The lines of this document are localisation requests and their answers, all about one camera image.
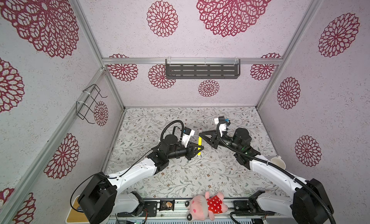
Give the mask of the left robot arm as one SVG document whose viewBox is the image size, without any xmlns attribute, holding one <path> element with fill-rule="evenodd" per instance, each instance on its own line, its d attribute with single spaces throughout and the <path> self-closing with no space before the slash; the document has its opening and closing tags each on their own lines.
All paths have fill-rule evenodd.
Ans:
<svg viewBox="0 0 370 224">
<path fill-rule="evenodd" d="M 78 197 L 81 211 L 90 224 L 105 224 L 111 215 L 118 213 L 140 215 L 144 210 L 144 200 L 137 192 L 122 192 L 138 181 L 163 171 L 171 159 L 185 157 L 192 160 L 203 149 L 197 143 L 184 145 L 175 135 L 167 135 L 145 159 L 128 169 L 109 175 L 103 172 L 94 174 Z"/>
</svg>

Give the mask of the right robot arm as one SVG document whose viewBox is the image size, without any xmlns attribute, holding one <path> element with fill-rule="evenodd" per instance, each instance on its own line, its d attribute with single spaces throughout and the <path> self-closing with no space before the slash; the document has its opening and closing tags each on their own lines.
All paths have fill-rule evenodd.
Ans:
<svg viewBox="0 0 370 224">
<path fill-rule="evenodd" d="M 288 195 L 281 198 L 267 192 L 254 194 L 252 197 L 262 212 L 281 214 L 299 224 L 336 222 L 322 183 L 293 175 L 262 156 L 252 148 L 252 138 L 247 129 L 236 129 L 232 137 L 219 128 L 201 132 L 199 136 L 213 148 L 221 146 L 231 150 L 240 165 L 267 178 Z"/>
</svg>

